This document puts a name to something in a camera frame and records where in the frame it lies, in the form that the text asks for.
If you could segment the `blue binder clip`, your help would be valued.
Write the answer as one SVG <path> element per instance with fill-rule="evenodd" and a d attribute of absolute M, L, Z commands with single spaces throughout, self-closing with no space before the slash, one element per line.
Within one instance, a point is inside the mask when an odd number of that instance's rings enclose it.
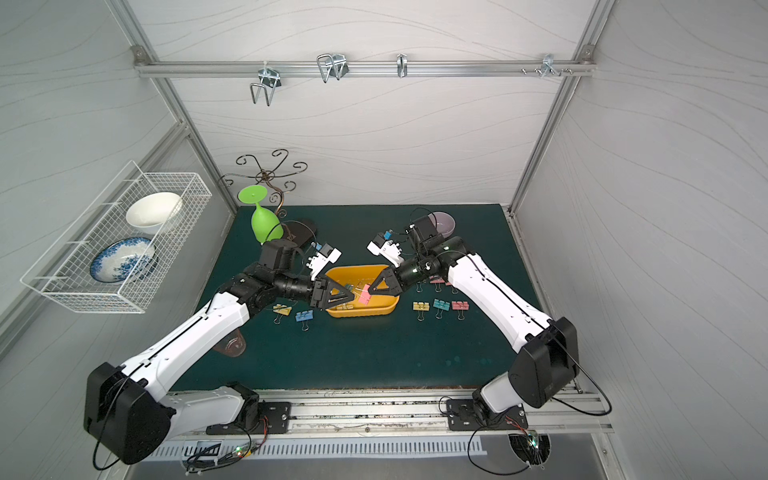
<path fill-rule="evenodd" d="M 312 310 L 300 311 L 295 315 L 295 321 L 301 325 L 302 332 L 307 332 L 309 330 L 309 322 L 313 319 L 314 312 Z"/>

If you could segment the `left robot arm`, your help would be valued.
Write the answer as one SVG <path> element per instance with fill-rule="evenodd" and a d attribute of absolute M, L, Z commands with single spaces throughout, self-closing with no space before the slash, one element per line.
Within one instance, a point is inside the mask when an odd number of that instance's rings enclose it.
<path fill-rule="evenodd" d="M 118 366 L 103 363 L 87 378 L 84 428 L 118 461 L 132 465 L 165 440 L 212 425 L 245 431 L 259 421 L 258 394 L 235 382 L 209 391 L 171 393 L 177 380 L 221 340 L 279 299 L 299 300 L 318 310 L 354 299 L 323 274 L 340 251 L 318 246 L 310 273 L 291 271 L 298 247 L 285 239 L 263 244 L 260 258 L 222 284 L 188 320 Z"/>

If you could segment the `large pink binder clip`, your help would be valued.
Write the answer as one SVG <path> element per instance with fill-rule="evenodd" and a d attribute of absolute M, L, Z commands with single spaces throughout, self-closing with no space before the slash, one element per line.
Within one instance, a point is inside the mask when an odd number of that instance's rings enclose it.
<path fill-rule="evenodd" d="M 371 294 L 369 292 L 369 288 L 370 288 L 370 285 L 369 284 L 365 284 L 362 287 L 362 289 L 361 289 L 361 292 L 360 292 L 359 297 L 358 297 L 358 302 L 361 305 L 367 306 L 370 303 Z"/>

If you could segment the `yellow plastic storage box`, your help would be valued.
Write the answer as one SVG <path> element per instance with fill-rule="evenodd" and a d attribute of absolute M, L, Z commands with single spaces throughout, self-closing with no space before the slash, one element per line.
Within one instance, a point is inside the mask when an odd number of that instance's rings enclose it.
<path fill-rule="evenodd" d="M 384 265 L 341 266 L 326 275 L 354 294 L 354 300 L 331 308 L 327 313 L 334 318 L 383 316 L 392 313 L 399 303 L 398 296 L 368 295 L 367 285 L 385 268 Z"/>

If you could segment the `cream binder clip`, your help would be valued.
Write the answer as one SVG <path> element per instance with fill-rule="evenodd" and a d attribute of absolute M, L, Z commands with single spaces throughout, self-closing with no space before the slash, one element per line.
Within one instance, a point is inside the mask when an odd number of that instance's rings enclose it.
<path fill-rule="evenodd" d="M 291 314 L 293 307 L 284 305 L 284 304 L 277 304 L 273 307 L 272 311 L 275 314 L 275 318 L 273 319 L 273 323 L 275 325 L 280 325 L 281 321 L 284 317 L 287 317 Z"/>

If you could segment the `yellow binder clip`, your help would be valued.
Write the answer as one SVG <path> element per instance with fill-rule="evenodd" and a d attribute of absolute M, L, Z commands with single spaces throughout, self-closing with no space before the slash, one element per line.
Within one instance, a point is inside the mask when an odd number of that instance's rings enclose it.
<path fill-rule="evenodd" d="M 412 304 L 412 309 L 417 313 L 417 320 L 423 322 L 426 318 L 426 313 L 430 310 L 430 304 L 428 302 L 415 301 Z"/>

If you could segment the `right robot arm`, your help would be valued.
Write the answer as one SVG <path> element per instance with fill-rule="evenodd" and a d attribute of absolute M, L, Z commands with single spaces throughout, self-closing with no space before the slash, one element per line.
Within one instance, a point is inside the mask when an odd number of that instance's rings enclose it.
<path fill-rule="evenodd" d="M 405 234 L 414 250 L 408 258 L 390 232 L 368 243 L 371 254 L 391 263 L 370 284 L 369 293 L 398 296 L 438 276 L 478 306 L 515 352 L 506 372 L 473 392 L 477 416 L 502 414 L 520 405 L 540 408 L 579 375 L 577 330 L 567 318 L 554 320 L 532 306 L 462 238 L 444 237 L 428 217 L 413 221 Z"/>

